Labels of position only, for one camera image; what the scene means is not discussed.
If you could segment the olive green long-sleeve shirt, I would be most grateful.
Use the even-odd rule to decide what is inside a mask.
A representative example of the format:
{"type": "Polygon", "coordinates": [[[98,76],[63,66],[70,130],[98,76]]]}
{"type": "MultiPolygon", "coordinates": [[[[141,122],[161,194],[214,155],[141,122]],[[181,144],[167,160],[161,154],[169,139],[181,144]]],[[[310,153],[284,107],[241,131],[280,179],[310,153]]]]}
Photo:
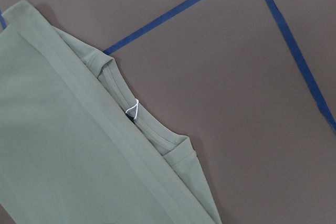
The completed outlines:
{"type": "Polygon", "coordinates": [[[1,33],[1,205],[16,223],[221,223],[191,140],[116,60],[29,2],[1,33]]]}

